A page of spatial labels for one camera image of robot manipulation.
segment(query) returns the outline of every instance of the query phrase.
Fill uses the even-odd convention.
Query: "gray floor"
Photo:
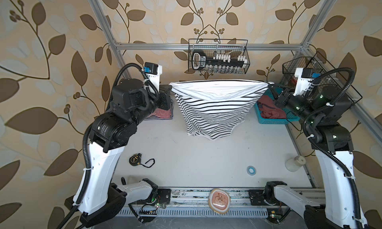
[[[295,212],[289,215],[280,225],[272,225],[263,218],[195,218],[195,217],[159,217],[152,222],[140,224],[134,217],[114,217],[93,227],[93,229],[306,229],[304,220]]]

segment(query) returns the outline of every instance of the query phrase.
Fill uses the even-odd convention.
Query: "oval coaster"
[[[231,198],[229,194],[219,188],[213,189],[208,197],[208,205],[214,212],[219,214],[227,213],[230,204]]]

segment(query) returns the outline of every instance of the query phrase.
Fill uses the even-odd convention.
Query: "black and white striped shirt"
[[[205,80],[170,83],[189,135],[211,140],[231,134],[243,122],[268,83],[252,80]]]

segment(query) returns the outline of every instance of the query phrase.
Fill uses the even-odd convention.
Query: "wire basket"
[[[324,63],[329,64],[332,69],[335,69],[335,67],[319,52],[317,52],[313,57],[299,57],[285,62],[282,66],[285,79],[284,83],[289,87],[296,86],[297,78],[294,77],[294,72],[298,67],[313,68],[314,72],[323,74],[326,72],[325,68],[323,67]],[[315,91],[315,94],[309,97],[308,101],[312,101],[317,96],[317,94],[321,92],[322,88],[326,86],[334,86],[338,89],[341,89],[343,84],[346,82],[347,77],[348,76],[345,74],[338,72],[335,75],[331,74],[327,78],[322,79],[318,89]],[[352,106],[362,99],[362,95],[356,90],[356,88],[351,86],[351,88],[348,89],[348,99],[351,101]]]
[[[236,39],[189,39],[188,69],[200,73],[246,74],[251,64],[247,43],[248,40]]]

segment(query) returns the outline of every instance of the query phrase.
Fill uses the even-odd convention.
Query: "red and white striped cloth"
[[[156,109],[151,115],[149,115],[145,120],[171,120],[174,116],[174,104],[171,101],[170,109],[168,111],[163,109]]]

